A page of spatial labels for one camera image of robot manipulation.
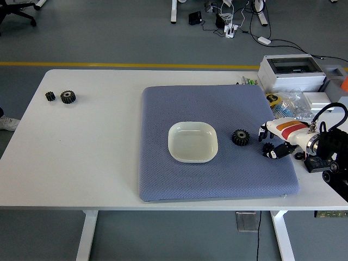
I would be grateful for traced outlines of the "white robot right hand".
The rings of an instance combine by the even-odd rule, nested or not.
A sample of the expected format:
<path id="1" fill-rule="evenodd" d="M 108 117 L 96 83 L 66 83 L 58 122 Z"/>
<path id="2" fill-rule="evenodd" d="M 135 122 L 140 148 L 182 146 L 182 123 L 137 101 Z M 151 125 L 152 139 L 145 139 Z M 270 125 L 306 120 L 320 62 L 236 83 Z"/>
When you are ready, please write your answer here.
<path id="1" fill-rule="evenodd" d="M 284 140 L 284 143 L 277 147 L 264 146 L 263 156 L 271 159 L 281 159 L 292 154 L 297 147 L 300 147 L 305 153 L 313 154 L 313 145 L 318 138 L 316 131 L 310 131 L 309 124 L 291 117 L 267 121 L 261 125 L 258 140 L 266 139 L 268 133 L 270 133 L 270 139 L 277 136 Z"/>

